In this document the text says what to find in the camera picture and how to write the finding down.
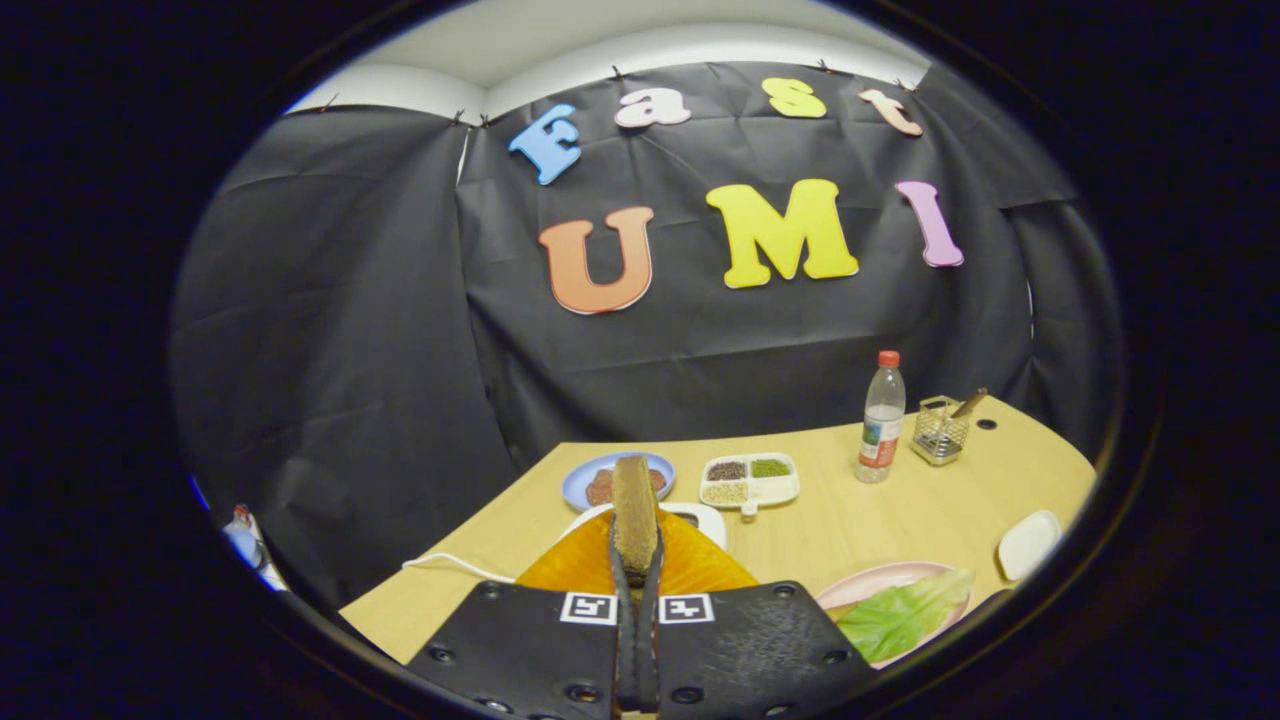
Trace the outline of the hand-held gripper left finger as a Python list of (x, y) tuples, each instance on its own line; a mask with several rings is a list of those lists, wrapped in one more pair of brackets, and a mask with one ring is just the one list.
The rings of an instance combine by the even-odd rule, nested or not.
[(582, 546), (570, 583), (479, 582), (410, 660), (443, 691), (504, 719), (613, 719), (621, 637), (634, 626), (614, 571), (612, 514), (556, 543)]

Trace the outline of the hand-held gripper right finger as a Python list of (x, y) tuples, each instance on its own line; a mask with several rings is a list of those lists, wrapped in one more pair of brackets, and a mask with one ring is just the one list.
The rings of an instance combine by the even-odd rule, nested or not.
[(658, 717), (813, 717), (876, 679), (799, 583), (756, 582), (671, 512), (660, 541), (637, 616), (637, 679)]

